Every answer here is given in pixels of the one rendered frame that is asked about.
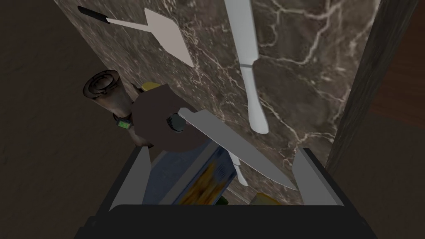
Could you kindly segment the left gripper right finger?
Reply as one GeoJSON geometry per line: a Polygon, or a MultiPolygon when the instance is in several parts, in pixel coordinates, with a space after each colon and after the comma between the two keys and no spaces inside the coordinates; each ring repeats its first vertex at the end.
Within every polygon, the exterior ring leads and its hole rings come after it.
{"type": "Polygon", "coordinates": [[[292,172],[305,205],[344,205],[327,171],[309,148],[298,148],[292,172]]]}

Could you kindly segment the blue box yellow print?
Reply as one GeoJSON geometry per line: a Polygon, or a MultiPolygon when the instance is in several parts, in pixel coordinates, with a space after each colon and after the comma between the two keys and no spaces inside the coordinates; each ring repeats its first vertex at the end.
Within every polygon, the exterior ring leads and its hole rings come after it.
{"type": "Polygon", "coordinates": [[[214,205],[236,176],[226,149],[209,139],[187,152],[163,152],[152,165],[146,205],[214,205]]]}

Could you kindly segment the white table knife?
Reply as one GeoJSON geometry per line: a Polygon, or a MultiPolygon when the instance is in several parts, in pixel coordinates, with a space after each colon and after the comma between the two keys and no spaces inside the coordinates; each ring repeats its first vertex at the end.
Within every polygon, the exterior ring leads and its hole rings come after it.
{"type": "Polygon", "coordinates": [[[269,125],[256,90],[253,64],[259,58],[251,0],[224,0],[241,75],[247,94],[249,123],[259,134],[269,133],[269,125]]]}

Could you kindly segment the brown bottle green label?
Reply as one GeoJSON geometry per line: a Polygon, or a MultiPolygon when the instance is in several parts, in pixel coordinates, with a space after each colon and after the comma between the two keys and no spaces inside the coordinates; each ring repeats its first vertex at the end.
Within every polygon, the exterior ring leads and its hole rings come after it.
{"type": "Polygon", "coordinates": [[[83,94],[113,114],[115,124],[127,130],[136,146],[153,147],[153,144],[135,134],[132,120],[132,104],[115,70],[101,71],[92,76],[83,87],[83,94]]]}

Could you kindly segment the small white utensil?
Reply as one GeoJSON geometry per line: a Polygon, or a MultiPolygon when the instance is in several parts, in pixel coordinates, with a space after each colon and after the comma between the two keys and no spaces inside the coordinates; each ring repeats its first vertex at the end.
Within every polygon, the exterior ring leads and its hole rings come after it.
{"type": "Polygon", "coordinates": [[[232,154],[230,151],[228,151],[228,153],[229,153],[229,156],[230,156],[230,158],[232,160],[232,163],[234,165],[234,168],[236,170],[237,178],[238,178],[239,183],[242,184],[243,186],[246,186],[246,187],[249,186],[248,183],[247,183],[247,181],[246,181],[246,179],[245,179],[245,177],[243,176],[243,174],[242,174],[242,172],[240,170],[240,165],[241,165],[240,159],[238,157],[236,157],[234,154],[232,154]]]}

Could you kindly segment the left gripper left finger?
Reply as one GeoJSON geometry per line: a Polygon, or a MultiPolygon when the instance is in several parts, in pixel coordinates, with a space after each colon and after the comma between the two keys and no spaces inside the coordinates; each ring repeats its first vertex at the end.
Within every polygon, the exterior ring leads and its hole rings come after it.
{"type": "Polygon", "coordinates": [[[119,205],[140,205],[151,170],[149,149],[136,147],[112,184],[98,212],[109,212],[119,205]]]}

